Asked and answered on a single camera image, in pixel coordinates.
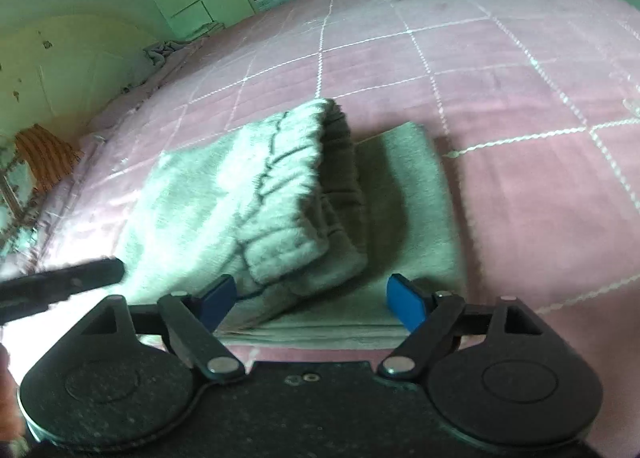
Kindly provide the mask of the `person's left hand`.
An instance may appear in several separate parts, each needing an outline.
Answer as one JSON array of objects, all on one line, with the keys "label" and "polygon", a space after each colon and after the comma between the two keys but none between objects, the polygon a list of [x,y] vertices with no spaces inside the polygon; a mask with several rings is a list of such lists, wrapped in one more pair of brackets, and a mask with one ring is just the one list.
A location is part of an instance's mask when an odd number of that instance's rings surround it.
[{"label": "person's left hand", "polygon": [[0,441],[10,442],[24,433],[24,422],[17,403],[16,383],[9,371],[9,353],[0,345]]}]

